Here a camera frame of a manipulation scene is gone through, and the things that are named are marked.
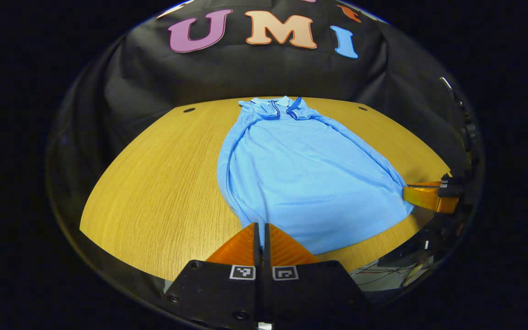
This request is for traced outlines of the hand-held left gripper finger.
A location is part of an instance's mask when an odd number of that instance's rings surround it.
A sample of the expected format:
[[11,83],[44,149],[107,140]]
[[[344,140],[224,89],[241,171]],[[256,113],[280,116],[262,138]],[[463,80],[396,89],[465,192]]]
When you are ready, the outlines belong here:
[[206,260],[191,260],[165,293],[165,309],[200,330],[257,328],[258,224],[250,224]]
[[263,310],[273,328],[366,328],[369,302],[337,260],[319,261],[272,224],[265,226]]

